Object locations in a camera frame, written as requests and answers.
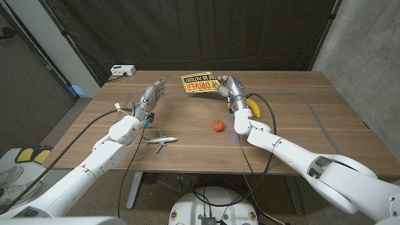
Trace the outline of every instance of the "dark curtain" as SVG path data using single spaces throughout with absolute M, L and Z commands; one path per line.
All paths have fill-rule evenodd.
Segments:
M 335 0 L 46 0 L 102 84 L 137 70 L 307 71 Z

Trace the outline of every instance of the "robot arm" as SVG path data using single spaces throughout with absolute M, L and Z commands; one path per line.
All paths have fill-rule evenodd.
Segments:
M 363 164 L 342 155 L 316 154 L 271 134 L 271 128 L 250 119 L 243 84 L 230 76 L 219 76 L 217 90 L 228 97 L 234 112 L 234 129 L 247 141 L 265 149 L 295 169 L 327 201 L 342 211 L 362 211 L 375 221 L 400 213 L 400 187 L 378 179 Z
M 125 158 L 128 146 L 134 142 L 132 131 L 141 129 L 158 99 L 164 95 L 165 83 L 165 78 L 162 78 L 150 85 L 142 94 L 135 112 L 111 126 L 109 133 L 94 145 L 92 153 L 79 166 L 43 195 L 0 215 L 0 219 L 65 216 L 98 177 Z

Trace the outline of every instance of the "white box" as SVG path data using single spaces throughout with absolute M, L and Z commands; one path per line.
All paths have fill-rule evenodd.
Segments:
M 127 76 L 133 76 L 136 72 L 134 65 L 113 65 L 110 70 L 113 76 L 122 76 L 125 72 Z

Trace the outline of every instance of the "table leg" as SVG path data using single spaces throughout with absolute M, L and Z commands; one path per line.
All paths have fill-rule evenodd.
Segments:
M 138 192 L 140 187 L 140 182 L 142 179 L 143 172 L 135 172 L 132 180 L 131 190 L 129 196 L 127 197 L 126 208 L 133 209 L 135 206 L 136 199 L 138 198 Z
M 298 184 L 294 176 L 285 176 L 287 188 L 289 189 L 290 197 L 294 205 L 294 212 L 301 216 L 304 215 L 304 208 L 301 204 Z

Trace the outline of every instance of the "yellow sign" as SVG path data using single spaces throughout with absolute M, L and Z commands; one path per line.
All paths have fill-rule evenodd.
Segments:
M 183 86 L 187 93 L 201 93 L 208 91 L 217 91 L 214 83 L 219 84 L 218 80 L 210 72 L 200 72 L 181 76 Z

